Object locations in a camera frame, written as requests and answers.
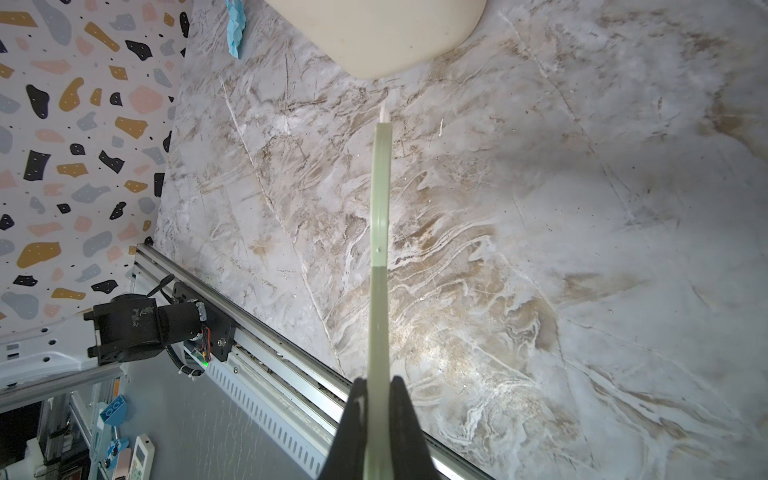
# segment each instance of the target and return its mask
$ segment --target aluminum rail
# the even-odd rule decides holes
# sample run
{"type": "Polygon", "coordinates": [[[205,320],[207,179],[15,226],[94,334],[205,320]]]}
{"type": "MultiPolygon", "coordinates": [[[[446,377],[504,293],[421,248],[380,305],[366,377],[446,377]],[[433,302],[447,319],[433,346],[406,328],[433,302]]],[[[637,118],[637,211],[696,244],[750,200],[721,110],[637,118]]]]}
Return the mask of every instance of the aluminum rail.
{"type": "Polygon", "coordinates": [[[119,377],[123,372],[119,363],[83,370],[77,373],[46,377],[36,382],[23,383],[0,392],[0,413],[69,393],[83,385],[93,385],[119,377]]]}
{"type": "MultiPolygon", "coordinates": [[[[295,343],[280,335],[240,306],[206,285],[195,275],[178,266],[147,245],[136,249],[136,274],[155,282],[172,273],[237,322],[233,354],[248,362],[258,375],[287,397],[308,418],[330,435],[336,433],[352,383],[295,343]]],[[[165,291],[172,294],[172,287],[165,291]]],[[[438,472],[451,480],[492,480],[492,477],[425,433],[432,461],[438,472]]]]}

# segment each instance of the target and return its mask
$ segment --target terrazzo wallpaper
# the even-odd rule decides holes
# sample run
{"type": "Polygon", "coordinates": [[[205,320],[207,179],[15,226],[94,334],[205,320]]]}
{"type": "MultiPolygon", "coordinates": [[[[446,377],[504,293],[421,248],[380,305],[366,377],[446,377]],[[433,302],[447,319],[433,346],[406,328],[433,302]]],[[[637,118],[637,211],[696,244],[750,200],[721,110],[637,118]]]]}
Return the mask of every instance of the terrazzo wallpaper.
{"type": "Polygon", "coordinates": [[[0,0],[0,336],[131,285],[191,0],[0,0]]]}

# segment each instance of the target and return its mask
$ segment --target black cable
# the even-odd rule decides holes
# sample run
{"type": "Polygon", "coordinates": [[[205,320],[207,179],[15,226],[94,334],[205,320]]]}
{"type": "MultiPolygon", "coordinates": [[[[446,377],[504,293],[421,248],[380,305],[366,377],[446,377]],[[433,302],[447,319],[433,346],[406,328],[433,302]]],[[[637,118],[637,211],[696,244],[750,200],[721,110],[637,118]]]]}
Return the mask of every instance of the black cable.
{"type": "Polygon", "coordinates": [[[176,350],[174,350],[173,346],[167,345],[165,347],[165,351],[168,352],[168,356],[170,357],[170,360],[174,363],[176,368],[178,368],[184,375],[192,375],[192,376],[201,376],[203,375],[203,370],[192,370],[190,367],[184,365],[184,362],[181,361],[179,356],[176,354],[176,350]]]}

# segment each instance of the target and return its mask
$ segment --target black spot pattern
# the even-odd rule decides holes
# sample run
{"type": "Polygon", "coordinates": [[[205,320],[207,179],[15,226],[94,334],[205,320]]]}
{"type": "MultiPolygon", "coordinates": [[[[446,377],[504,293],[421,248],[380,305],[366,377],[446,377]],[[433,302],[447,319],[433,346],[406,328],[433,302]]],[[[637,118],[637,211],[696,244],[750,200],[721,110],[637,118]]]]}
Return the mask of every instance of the black spot pattern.
{"type": "Polygon", "coordinates": [[[187,18],[186,12],[181,12],[179,15],[179,26],[181,27],[181,34],[184,38],[188,38],[190,36],[190,19],[187,18]]]}
{"type": "Polygon", "coordinates": [[[27,96],[35,115],[40,118],[48,118],[48,101],[51,100],[51,95],[30,84],[27,85],[27,96]]]}
{"type": "Polygon", "coordinates": [[[165,149],[165,153],[168,153],[170,150],[170,134],[172,134],[174,131],[169,131],[168,136],[165,137],[165,140],[163,140],[163,148],[165,149]]]}
{"type": "Polygon", "coordinates": [[[125,164],[125,162],[123,162],[120,158],[117,158],[117,157],[112,158],[109,155],[107,155],[107,152],[103,150],[98,155],[98,159],[101,160],[101,163],[103,163],[104,165],[114,170],[116,174],[120,173],[120,170],[123,169],[123,164],[125,164]]]}
{"type": "Polygon", "coordinates": [[[112,293],[112,290],[118,288],[118,283],[112,279],[105,280],[100,283],[94,283],[91,288],[95,292],[112,293]]]}
{"type": "Polygon", "coordinates": [[[38,281],[32,275],[19,275],[13,281],[14,285],[35,286],[38,281]]]}
{"type": "Polygon", "coordinates": [[[154,175],[154,196],[160,198],[163,194],[163,181],[165,180],[165,174],[159,173],[154,175]]]}
{"type": "Polygon", "coordinates": [[[13,221],[10,215],[3,214],[2,218],[0,218],[0,230],[7,230],[14,225],[16,225],[16,222],[13,221]]]}
{"type": "Polygon", "coordinates": [[[41,154],[40,152],[30,150],[27,157],[27,169],[24,171],[24,180],[31,182],[42,180],[45,164],[48,163],[49,158],[51,158],[50,154],[41,154]]]}
{"type": "Polygon", "coordinates": [[[149,45],[141,43],[140,41],[125,41],[128,50],[132,51],[139,57],[139,60],[144,61],[152,56],[152,50],[149,49],[149,45]]]}
{"type": "Polygon", "coordinates": [[[123,208],[125,208],[127,204],[125,202],[120,202],[119,204],[114,206],[114,210],[112,210],[112,215],[109,216],[109,220],[114,220],[116,218],[120,218],[123,216],[123,208]]]}

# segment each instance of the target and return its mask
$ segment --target marble countertop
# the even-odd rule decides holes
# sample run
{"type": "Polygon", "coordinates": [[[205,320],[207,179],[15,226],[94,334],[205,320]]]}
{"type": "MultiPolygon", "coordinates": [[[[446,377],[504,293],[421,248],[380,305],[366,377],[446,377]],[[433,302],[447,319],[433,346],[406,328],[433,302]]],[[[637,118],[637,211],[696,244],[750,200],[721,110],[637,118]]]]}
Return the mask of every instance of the marble countertop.
{"type": "Polygon", "coordinates": [[[196,0],[156,244],[365,375],[373,126],[392,112],[392,373],[496,478],[768,472],[766,9],[502,2],[351,78],[263,2],[196,0]]]}

